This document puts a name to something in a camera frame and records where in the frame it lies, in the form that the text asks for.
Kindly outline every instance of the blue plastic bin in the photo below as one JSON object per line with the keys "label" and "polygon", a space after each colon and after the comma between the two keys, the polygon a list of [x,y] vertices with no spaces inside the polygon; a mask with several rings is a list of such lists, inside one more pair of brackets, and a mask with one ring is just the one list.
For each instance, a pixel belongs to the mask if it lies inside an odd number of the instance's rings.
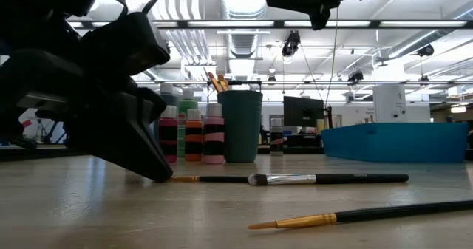
{"label": "blue plastic bin", "polygon": [[325,154],[385,163],[459,163],[468,123],[367,123],[322,131]]}

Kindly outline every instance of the computer monitor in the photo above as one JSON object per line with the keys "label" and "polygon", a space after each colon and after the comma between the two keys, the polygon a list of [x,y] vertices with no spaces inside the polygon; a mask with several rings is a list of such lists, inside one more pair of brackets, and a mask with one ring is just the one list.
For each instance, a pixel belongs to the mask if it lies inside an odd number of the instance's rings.
{"label": "computer monitor", "polygon": [[318,119],[325,119],[324,101],[284,96],[284,125],[316,127]]}

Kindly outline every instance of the paint bottle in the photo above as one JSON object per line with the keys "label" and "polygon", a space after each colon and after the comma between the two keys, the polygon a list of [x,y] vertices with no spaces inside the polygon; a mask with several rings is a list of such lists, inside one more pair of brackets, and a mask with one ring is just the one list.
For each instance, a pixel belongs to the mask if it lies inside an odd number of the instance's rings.
{"label": "paint bottle", "polygon": [[186,161],[201,161],[203,150],[202,120],[198,109],[187,110]]}
{"label": "paint bottle", "polygon": [[159,145],[168,163],[177,162],[177,107],[168,105],[159,120]]}
{"label": "paint bottle", "polygon": [[194,91],[191,89],[183,89],[183,99],[179,102],[179,115],[177,120],[179,125],[177,126],[177,156],[184,157],[186,154],[186,121],[187,121],[187,110],[197,109],[197,102],[194,99]]}
{"label": "paint bottle", "polygon": [[271,119],[270,128],[270,154],[271,156],[282,156],[282,119],[273,118]]}
{"label": "paint bottle", "polygon": [[[161,83],[160,84],[160,97],[166,102],[166,105],[171,105],[171,106],[179,106],[179,98],[176,95],[173,95],[173,86],[170,83]],[[159,137],[159,119],[153,122],[153,135],[154,135],[154,140],[158,141]]]}
{"label": "paint bottle", "polygon": [[225,142],[224,120],[222,104],[210,103],[207,105],[207,118],[204,120],[204,157],[205,164],[223,164],[223,146]]}

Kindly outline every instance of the wooden table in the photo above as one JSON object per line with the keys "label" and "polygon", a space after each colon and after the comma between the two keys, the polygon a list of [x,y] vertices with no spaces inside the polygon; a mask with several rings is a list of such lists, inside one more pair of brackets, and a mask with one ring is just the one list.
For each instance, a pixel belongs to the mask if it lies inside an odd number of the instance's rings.
{"label": "wooden table", "polygon": [[473,199],[472,164],[377,164],[323,155],[180,163],[176,175],[408,173],[408,184],[155,184],[92,157],[0,163],[0,248],[471,248],[473,211],[305,228],[247,225],[332,211]]}

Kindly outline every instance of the white bottle cap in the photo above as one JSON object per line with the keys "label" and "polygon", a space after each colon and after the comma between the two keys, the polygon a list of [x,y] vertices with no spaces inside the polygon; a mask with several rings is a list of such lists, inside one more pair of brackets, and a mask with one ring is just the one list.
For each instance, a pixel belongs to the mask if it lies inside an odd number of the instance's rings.
{"label": "white bottle cap", "polygon": [[161,83],[160,84],[160,93],[161,94],[172,94],[173,86],[170,83]]}
{"label": "white bottle cap", "polygon": [[161,118],[171,118],[175,119],[177,117],[177,107],[168,105],[166,106],[166,109],[164,112],[161,114]]}
{"label": "white bottle cap", "polygon": [[222,104],[220,103],[207,104],[207,117],[222,117]]}
{"label": "white bottle cap", "polygon": [[282,119],[281,118],[272,118],[271,119],[271,126],[272,127],[281,127],[282,126]]}
{"label": "white bottle cap", "polygon": [[183,89],[183,98],[184,99],[194,99],[194,91],[192,89]]}
{"label": "white bottle cap", "polygon": [[200,118],[200,110],[198,109],[188,109],[187,110],[187,120],[198,120],[201,121]]}

